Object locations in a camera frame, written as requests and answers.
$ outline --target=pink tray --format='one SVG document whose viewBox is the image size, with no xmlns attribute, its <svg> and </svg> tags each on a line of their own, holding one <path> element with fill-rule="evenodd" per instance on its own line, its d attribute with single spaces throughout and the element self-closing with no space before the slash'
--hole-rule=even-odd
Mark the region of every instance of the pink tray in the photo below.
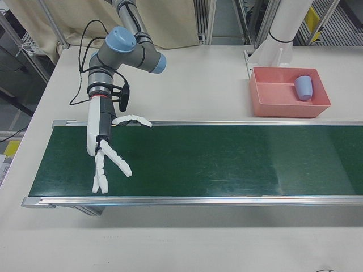
<svg viewBox="0 0 363 272">
<path fill-rule="evenodd" d="M 299 99 L 294 86 L 302 75 L 313 82 L 313 96 L 308 101 Z M 256 116 L 314 118 L 330 107 L 316 69 L 254 67 L 250 91 Z"/>
</svg>

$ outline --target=blue cup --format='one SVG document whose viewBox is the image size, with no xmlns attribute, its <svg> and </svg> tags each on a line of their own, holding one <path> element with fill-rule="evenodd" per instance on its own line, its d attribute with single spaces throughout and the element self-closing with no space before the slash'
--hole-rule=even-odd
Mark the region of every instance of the blue cup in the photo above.
<svg viewBox="0 0 363 272">
<path fill-rule="evenodd" d="M 311 77 L 303 75 L 295 80 L 296 93 L 300 100 L 308 101 L 313 96 L 313 83 Z"/>
</svg>

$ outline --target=green conveyor belt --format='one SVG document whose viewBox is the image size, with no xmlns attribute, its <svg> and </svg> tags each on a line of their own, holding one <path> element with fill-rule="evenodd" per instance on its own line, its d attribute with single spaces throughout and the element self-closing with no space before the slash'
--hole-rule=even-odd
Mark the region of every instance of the green conveyor belt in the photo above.
<svg viewBox="0 0 363 272">
<path fill-rule="evenodd" d="M 363 194 L 360 126 L 112 128 L 130 178 L 105 159 L 109 193 L 92 193 L 85 126 L 56 126 L 29 196 Z"/>
</svg>

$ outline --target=metal frame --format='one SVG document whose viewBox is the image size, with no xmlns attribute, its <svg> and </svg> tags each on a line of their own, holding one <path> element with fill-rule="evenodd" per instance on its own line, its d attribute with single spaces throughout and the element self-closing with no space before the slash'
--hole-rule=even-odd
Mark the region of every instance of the metal frame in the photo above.
<svg viewBox="0 0 363 272">
<path fill-rule="evenodd" d="M 246 45 L 247 42 L 250 43 L 251 38 L 247 33 L 247 22 L 246 22 L 246 12 L 243 7 L 242 0 L 233 0 L 233 7 L 236 12 L 238 26 L 240 28 L 241 33 L 244 35 L 244 44 Z"/>
<path fill-rule="evenodd" d="M 195 19 L 197 22 L 199 45 L 205 44 L 208 26 L 207 0 L 194 0 Z"/>
<path fill-rule="evenodd" d="M 30 55 L 44 56 L 46 55 L 43 50 L 39 48 L 33 38 L 28 32 L 22 37 L 22 48 Z"/>
<path fill-rule="evenodd" d="M 259 33 L 257 34 L 255 48 L 258 48 L 266 40 L 280 2 L 281 0 L 269 0 Z"/>
<path fill-rule="evenodd" d="M 210 0 L 210 6 L 209 6 L 209 12 L 208 12 L 208 26 L 206 28 L 206 38 L 205 38 L 206 45 L 212 44 L 213 26 L 214 26 L 214 17 L 216 15 L 216 7 L 217 7 L 217 0 Z"/>
<path fill-rule="evenodd" d="M 44 69 L 42 64 L 35 56 L 31 57 L 24 51 L 24 49 L 22 48 L 22 40 L 20 39 L 16 31 L 13 29 L 11 24 L 6 20 L 4 15 L 2 15 L 1 13 L 0 13 L 0 25 L 4 28 L 5 32 L 11 37 L 11 39 L 14 41 L 17 47 L 22 51 L 22 53 L 28 59 L 33 68 L 37 71 L 42 80 L 45 83 L 48 83 L 50 79 L 50 75 L 48 74 L 48 72 Z"/>
<path fill-rule="evenodd" d="M 0 98 L 5 100 L 6 102 L 10 103 L 14 107 L 20 109 L 25 114 L 27 114 L 27 115 L 29 115 L 31 117 L 34 115 L 34 111 L 32 111 L 31 109 L 25 107 L 20 102 L 18 102 L 18 100 L 17 100 L 17 98 L 15 96 L 10 94 L 8 91 L 3 89 L 2 87 L 0 87 Z"/>
<path fill-rule="evenodd" d="M 255 65 L 252 65 L 248 61 L 250 60 L 250 56 L 253 54 L 253 52 L 249 52 L 248 50 L 243 51 L 244 56 L 244 62 L 246 63 L 246 69 L 248 73 L 248 78 L 251 78 L 252 75 L 252 69 L 255 67 Z"/>
<path fill-rule="evenodd" d="M 58 41 L 62 45 L 63 49 L 68 49 L 69 43 L 64 38 L 63 33 L 61 32 L 58 25 L 56 24 L 56 21 L 54 20 L 52 14 L 50 13 L 47 5 L 44 3 L 43 0 L 38 0 L 38 3 L 41 6 L 41 8 L 43 9 L 45 16 L 47 17 L 48 21 L 50 22 L 50 27 L 52 28 L 54 34 L 57 36 Z"/>
<path fill-rule="evenodd" d="M 87 122 L 55 120 L 54 126 L 86 126 Z M 191 125 L 345 125 L 363 126 L 363 121 L 158 121 L 155 126 Z M 105 207 L 124 206 L 276 206 L 276 205 L 363 205 L 363 195 L 241 196 L 241 197 L 25 197 L 27 208 L 72 207 L 91 216 Z"/>
<path fill-rule="evenodd" d="M 315 29 L 313 30 L 313 32 L 310 34 L 309 38 L 307 39 L 306 45 L 311 45 L 313 43 L 312 40 L 315 37 L 316 33 L 318 33 L 319 31 L 321 31 L 323 29 L 324 25 L 328 22 L 330 16 L 334 12 L 334 10 L 335 10 L 336 6 L 339 4 L 339 2 L 340 2 L 340 0 L 331 0 L 330 1 L 329 5 L 325 9 L 323 16 L 320 19 L 320 21 L 318 22 Z"/>
<path fill-rule="evenodd" d="M 263 4 L 263 0 L 256 0 L 254 9 L 252 10 L 250 23 L 248 24 L 247 36 L 250 37 L 250 43 L 252 43 L 252 44 L 254 44 L 256 42 L 255 27 L 256 27 L 257 19 L 260 14 L 262 4 Z"/>
</svg>

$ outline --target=blue joint cap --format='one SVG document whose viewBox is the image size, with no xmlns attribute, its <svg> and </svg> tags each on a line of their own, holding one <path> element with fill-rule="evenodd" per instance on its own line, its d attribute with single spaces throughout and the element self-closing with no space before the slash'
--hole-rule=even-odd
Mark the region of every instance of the blue joint cap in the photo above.
<svg viewBox="0 0 363 272">
<path fill-rule="evenodd" d="M 113 30 L 106 36 L 106 44 L 113 51 L 119 53 L 129 53 L 136 46 L 136 39 L 124 27 L 114 27 Z"/>
<path fill-rule="evenodd" d="M 97 55 L 97 53 L 98 53 L 98 50 L 96 52 L 93 52 L 91 55 L 91 58 L 93 58 L 93 56 Z"/>
<path fill-rule="evenodd" d="M 160 53 L 159 62 L 155 67 L 155 69 L 151 72 L 154 74 L 160 74 L 162 71 L 165 70 L 165 67 L 166 67 L 166 57 L 162 53 Z"/>
</svg>

